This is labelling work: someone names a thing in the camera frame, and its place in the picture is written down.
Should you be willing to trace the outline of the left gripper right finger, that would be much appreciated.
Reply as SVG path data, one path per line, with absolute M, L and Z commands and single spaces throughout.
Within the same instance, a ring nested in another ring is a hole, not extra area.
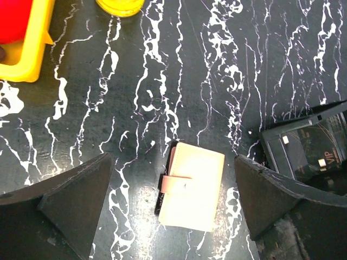
M 237 188 L 260 259 L 346 259 L 346 172 L 307 184 L 238 155 Z

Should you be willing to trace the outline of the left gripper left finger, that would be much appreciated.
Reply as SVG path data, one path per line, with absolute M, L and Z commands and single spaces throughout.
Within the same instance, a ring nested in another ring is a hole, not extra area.
M 101 154 L 1 195 L 1 259 L 88 259 L 113 172 Z

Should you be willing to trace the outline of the pink leather card holder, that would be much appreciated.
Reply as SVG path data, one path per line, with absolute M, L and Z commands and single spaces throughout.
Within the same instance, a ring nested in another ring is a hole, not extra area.
M 178 142 L 162 177 L 159 222 L 192 230 L 214 228 L 225 155 Z

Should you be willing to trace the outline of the black card box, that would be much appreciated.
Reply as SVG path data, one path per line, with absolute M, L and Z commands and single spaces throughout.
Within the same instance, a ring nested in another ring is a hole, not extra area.
M 311 108 L 259 135 L 270 169 L 346 196 L 346 101 Z

